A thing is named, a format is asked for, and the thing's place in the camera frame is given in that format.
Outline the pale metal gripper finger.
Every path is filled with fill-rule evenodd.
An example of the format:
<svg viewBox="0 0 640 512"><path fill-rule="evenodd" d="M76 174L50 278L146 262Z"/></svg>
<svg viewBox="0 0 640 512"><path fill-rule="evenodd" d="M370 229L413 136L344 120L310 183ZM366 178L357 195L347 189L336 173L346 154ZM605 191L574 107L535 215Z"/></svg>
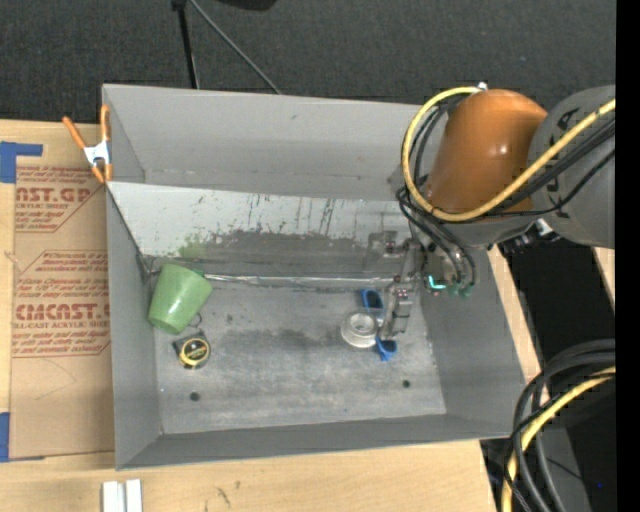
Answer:
<svg viewBox="0 0 640 512"><path fill-rule="evenodd" d="M381 328L382 339L392 339L406 331L412 306L409 288L394 287L389 292L385 320Z"/></svg>
<svg viewBox="0 0 640 512"><path fill-rule="evenodd" d="M368 236L363 257L363 269L369 272L387 272L387 267L400 266L406 253L404 242L398 232L377 232Z"/></svg>

